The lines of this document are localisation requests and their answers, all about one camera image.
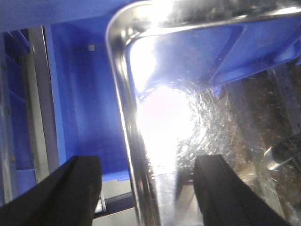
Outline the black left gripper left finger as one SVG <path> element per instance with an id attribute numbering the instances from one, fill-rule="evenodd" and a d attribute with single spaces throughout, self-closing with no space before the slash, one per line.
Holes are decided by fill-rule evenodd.
<path id="1" fill-rule="evenodd" d="M 0 209 L 2 226 L 90 226 L 102 188 L 98 156 L 74 156 Z"/>

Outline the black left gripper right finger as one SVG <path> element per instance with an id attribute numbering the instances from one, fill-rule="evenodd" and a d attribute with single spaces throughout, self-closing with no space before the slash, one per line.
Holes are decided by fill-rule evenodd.
<path id="1" fill-rule="evenodd" d="M 205 226 L 287 226 L 221 155 L 195 159 L 194 192 Z"/>

